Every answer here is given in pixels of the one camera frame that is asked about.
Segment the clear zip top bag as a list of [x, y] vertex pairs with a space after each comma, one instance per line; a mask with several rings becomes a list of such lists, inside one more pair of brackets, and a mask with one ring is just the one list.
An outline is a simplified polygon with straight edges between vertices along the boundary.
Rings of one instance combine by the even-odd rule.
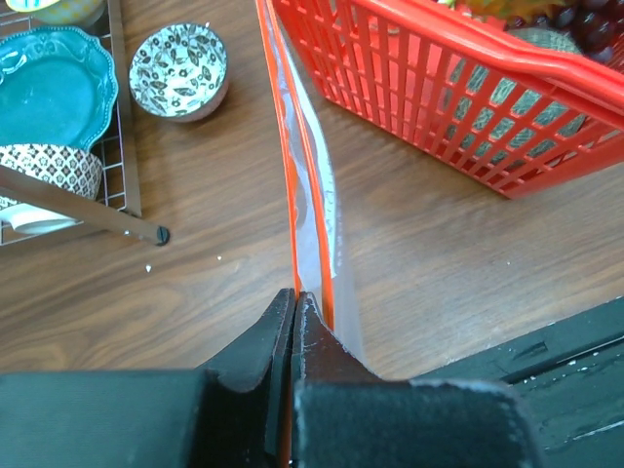
[[273, 3], [257, 1], [255, 7], [282, 149], [294, 290], [315, 296], [325, 325], [365, 364], [360, 310], [325, 135]]

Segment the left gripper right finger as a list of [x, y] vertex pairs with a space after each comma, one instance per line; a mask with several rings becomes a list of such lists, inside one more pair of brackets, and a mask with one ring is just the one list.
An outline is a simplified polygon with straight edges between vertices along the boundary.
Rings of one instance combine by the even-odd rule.
[[526, 405], [474, 379], [384, 380], [303, 293], [292, 349], [292, 454], [298, 467], [542, 467]]

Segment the red plastic shopping basket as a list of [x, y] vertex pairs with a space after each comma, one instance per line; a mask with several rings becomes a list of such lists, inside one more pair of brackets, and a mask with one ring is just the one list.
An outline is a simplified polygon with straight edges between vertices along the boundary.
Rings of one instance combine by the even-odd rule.
[[[431, 1], [271, 1], [318, 91], [328, 100], [416, 146], [488, 188], [518, 198], [620, 164], [623, 160], [623, 74], [580, 55], [554, 52], [511, 36], [495, 21], [479, 22]], [[449, 75], [461, 59], [459, 81]], [[466, 91], [476, 66], [489, 69], [478, 92]], [[535, 109], [516, 117], [535, 137], [522, 149], [493, 144], [481, 158], [459, 143], [499, 80], [518, 83], [510, 99], [533, 90]], [[471, 98], [466, 121], [453, 118], [458, 101]], [[532, 124], [547, 104], [569, 111], [547, 127]], [[512, 103], [494, 105], [493, 121], [475, 132], [475, 145], [512, 117]], [[559, 136], [565, 119], [584, 114], [573, 136]], [[449, 124], [457, 133], [446, 140]], [[554, 148], [530, 158], [527, 150], [551, 138]], [[497, 165], [500, 149], [509, 155]]]

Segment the small toy pineapple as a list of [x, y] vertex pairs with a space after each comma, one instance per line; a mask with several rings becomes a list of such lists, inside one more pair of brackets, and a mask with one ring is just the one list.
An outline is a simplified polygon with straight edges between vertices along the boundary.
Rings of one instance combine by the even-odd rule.
[[473, 18], [495, 18], [498, 20], [522, 19], [551, 16], [555, 10], [565, 7], [564, 0], [450, 0], [438, 1], [453, 10], [468, 13]]

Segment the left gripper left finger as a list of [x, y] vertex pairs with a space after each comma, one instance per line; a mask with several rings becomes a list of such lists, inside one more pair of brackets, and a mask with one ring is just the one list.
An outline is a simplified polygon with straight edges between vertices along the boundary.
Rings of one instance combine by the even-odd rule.
[[286, 467], [296, 297], [182, 370], [5, 373], [5, 467]]

